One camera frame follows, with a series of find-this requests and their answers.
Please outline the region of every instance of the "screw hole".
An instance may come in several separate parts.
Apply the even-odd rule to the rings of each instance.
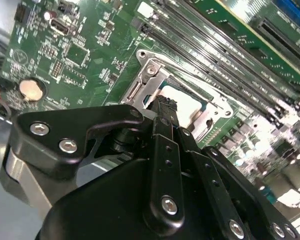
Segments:
[[[218,188],[220,187],[220,184],[216,180],[212,180],[212,183]]]
[[[169,167],[169,168],[171,168],[172,167],[172,162],[171,161],[169,161],[169,160],[165,160],[165,164]]]
[[[140,58],[145,58],[146,57],[146,53],[144,52],[144,51],[141,51],[140,53],[139,53],[139,56],[140,56]]]

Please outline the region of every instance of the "green circuit board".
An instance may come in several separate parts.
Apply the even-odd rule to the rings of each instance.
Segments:
[[[264,112],[271,107],[269,101],[276,103],[276,91],[268,92],[267,85],[260,84],[261,80],[256,82],[256,78],[293,100],[300,97],[292,89],[294,85],[300,86],[300,70],[220,1],[195,0],[191,4],[189,1],[166,1],[164,6],[156,2],[42,0],[35,3],[23,0],[17,9],[1,72],[4,79],[15,83],[15,87],[2,92],[1,97],[19,113],[116,105],[122,103],[142,67],[137,59],[138,50],[163,54],[184,68],[191,65],[183,57],[187,56],[206,70],[200,70],[204,72],[201,79],[206,83],[214,86],[216,79],[221,85],[226,83],[229,85],[225,90],[227,96],[240,89],[240,98],[227,99],[233,115],[219,118],[198,141],[200,148],[217,145],[241,122],[256,125],[259,116],[265,116]],[[61,3],[69,4],[70,8],[60,8]],[[140,13],[143,3],[159,16],[157,20]],[[194,32],[180,15],[200,30]],[[66,23],[66,29],[58,28],[60,22]],[[140,24],[151,30],[144,32],[138,27]],[[218,41],[218,52],[208,47],[208,38],[202,38],[200,31]],[[201,44],[199,49],[204,49],[207,58],[199,57],[205,55],[192,46],[194,40]],[[28,101],[22,96],[18,87],[25,79],[36,79],[44,85],[42,99]],[[194,84],[194,88],[207,99],[211,98],[200,84]],[[245,103],[240,104],[241,100],[251,104],[245,106]],[[287,134],[271,136],[269,141],[278,142]],[[232,156],[243,141],[232,146],[227,156]],[[271,168],[279,170],[285,165],[278,160]]]

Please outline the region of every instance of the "black metal bracket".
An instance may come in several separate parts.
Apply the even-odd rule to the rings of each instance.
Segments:
[[[9,144],[19,159],[51,177],[70,179],[86,155],[88,140],[114,129],[135,128],[143,121],[143,115],[130,105],[31,112],[13,121]],[[34,134],[35,123],[44,124],[49,132]],[[62,151],[62,140],[74,142],[75,152]]]
[[[65,189],[52,198],[44,195],[52,208],[37,239],[300,240],[291,223],[217,149],[198,148],[191,133],[179,127],[173,101],[160,96],[149,110],[154,119],[118,105],[27,113],[14,121],[4,169],[10,168],[12,177],[13,163],[19,162],[30,180],[34,176],[32,186],[39,183],[44,193],[53,192],[48,185]],[[45,128],[45,134],[34,134],[34,123],[48,126],[48,133]],[[76,151],[62,151],[64,139],[72,140]],[[75,189],[73,179],[91,139],[99,140],[97,159],[124,159]],[[21,174],[13,177],[23,189],[20,198],[31,202],[30,180]]]

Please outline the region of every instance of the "ram slot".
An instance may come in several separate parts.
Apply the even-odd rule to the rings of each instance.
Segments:
[[[198,11],[192,6],[192,4],[187,3],[185,1],[180,1],[180,2],[178,2],[178,4],[180,6],[182,6],[185,10],[187,10],[189,13],[193,14],[197,19],[199,19],[200,21],[202,21],[204,25],[206,25],[213,32],[215,32],[220,37],[222,37],[229,44],[229,45],[227,45],[227,44],[224,44],[223,42],[217,42],[216,39],[215,39],[215,37],[209,37],[209,40],[213,41],[214,43],[216,43],[220,47],[221,50],[222,49],[226,50],[231,55],[231,57],[236,58],[239,62],[241,62],[247,68],[249,68],[250,70],[252,70],[252,72],[254,72],[254,70],[253,70],[253,66],[254,65],[258,65],[259,67],[261,67],[263,69],[263,72],[266,73],[266,75],[268,77],[260,74],[259,72],[255,72],[255,74],[257,74],[263,80],[262,83],[264,83],[265,85],[267,85],[267,87],[269,89],[271,89],[274,93],[276,93],[278,96],[280,96],[280,98],[283,101],[287,101],[288,100],[290,102],[293,102],[293,99],[291,99],[291,97],[286,93],[286,90],[292,91],[294,93],[294,95],[296,96],[295,99],[297,99],[299,97],[299,93],[296,91],[296,89],[292,85],[287,84],[287,82],[284,81],[284,80],[282,80],[282,78],[280,76],[276,75],[273,71],[271,71],[263,63],[261,63],[260,61],[258,61],[255,57],[253,57],[244,48],[242,48],[240,45],[238,45],[236,42],[234,42],[226,34],[224,34],[220,29],[218,29],[208,19],[206,19],[204,16],[202,16],[200,13],[198,13]],[[181,22],[187,24],[188,27],[190,27],[191,29],[193,29],[193,31],[195,31],[200,36],[207,36],[207,35],[209,35],[208,32],[204,32],[205,31],[204,27],[201,27],[196,22],[194,22],[194,21],[192,22],[191,20],[187,19],[185,17],[186,15],[183,16],[181,13],[178,12],[177,9],[175,9],[175,6],[170,6],[169,4],[166,4],[164,6],[164,11],[167,14],[172,15],[172,16],[176,16],[179,20],[182,20]],[[244,58],[238,58],[237,57],[238,55],[234,51],[232,51],[232,48],[237,49],[245,57]],[[272,81],[277,82],[278,85],[281,86],[281,89],[273,86],[273,82]]]
[[[248,108],[255,111],[257,114],[267,117],[269,115],[267,106],[259,106],[259,102],[254,102],[251,99],[251,95],[247,94],[247,91],[241,89],[240,87],[236,87],[235,85],[231,84],[230,82],[220,79],[219,76],[212,74],[210,69],[207,69],[202,63],[198,62],[197,59],[192,56],[190,53],[186,51],[182,51],[180,46],[172,42],[170,39],[165,38],[162,33],[157,33],[152,28],[148,32],[149,37],[155,39],[162,43],[166,48],[170,51],[176,53],[181,58],[192,64],[195,68],[197,68],[203,75],[209,76],[208,78],[212,78],[216,85],[220,87],[222,91],[224,91],[227,95],[231,96],[232,98],[238,100],[239,102],[246,105]]]
[[[178,37],[178,39],[182,40],[185,46],[189,46],[192,50],[202,55],[208,62],[210,66],[213,66],[214,69],[218,69],[222,75],[227,76],[227,78],[231,79],[231,82],[235,83],[237,87],[240,87],[244,90],[244,92],[250,92],[250,94],[256,96],[259,100],[259,102],[269,108],[274,109],[278,112],[278,116],[281,116],[282,113],[285,112],[285,110],[279,106],[272,98],[270,98],[266,93],[260,89],[258,91],[255,85],[253,85],[252,82],[244,81],[242,80],[241,76],[238,74],[235,75],[235,70],[229,70],[227,69],[229,66],[224,64],[222,61],[219,61],[215,58],[210,52],[207,52],[203,47],[201,47],[199,44],[197,44],[195,41],[193,41],[189,37],[185,37],[185,33],[178,32],[176,28],[173,28],[172,25],[170,25],[168,22],[163,21],[157,21],[158,26],[162,29],[165,28],[167,32],[173,33]]]

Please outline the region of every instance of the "gray surface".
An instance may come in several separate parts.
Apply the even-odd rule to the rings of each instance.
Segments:
[[[0,167],[10,133],[8,124],[0,127]],[[36,209],[4,191],[0,184],[0,240],[34,240],[42,221]]]
[[[0,0],[0,34],[8,36],[14,26],[19,0]],[[10,133],[10,126],[0,127],[0,167]],[[27,206],[4,191],[0,184],[0,240],[34,240],[42,221],[36,209]]]

